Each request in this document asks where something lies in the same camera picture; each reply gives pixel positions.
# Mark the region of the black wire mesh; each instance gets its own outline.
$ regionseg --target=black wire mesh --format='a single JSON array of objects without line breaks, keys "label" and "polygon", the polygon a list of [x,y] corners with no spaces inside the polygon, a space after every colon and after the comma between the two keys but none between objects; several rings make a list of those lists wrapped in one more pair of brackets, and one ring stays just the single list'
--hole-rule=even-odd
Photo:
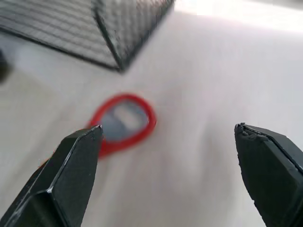
[{"label": "black wire mesh", "polygon": [[0,29],[124,70],[174,0],[0,0]]}]

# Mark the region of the white surface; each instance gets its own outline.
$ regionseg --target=white surface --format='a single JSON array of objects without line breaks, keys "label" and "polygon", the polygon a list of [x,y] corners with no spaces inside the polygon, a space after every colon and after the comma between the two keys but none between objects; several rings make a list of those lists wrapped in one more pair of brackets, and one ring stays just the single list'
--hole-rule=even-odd
[{"label": "white surface", "polygon": [[142,144],[100,161],[84,227],[264,227],[241,179],[233,128],[303,148],[301,32],[175,11],[120,76],[0,38],[16,69],[0,88],[0,215],[42,159],[119,92],[158,116]]}]

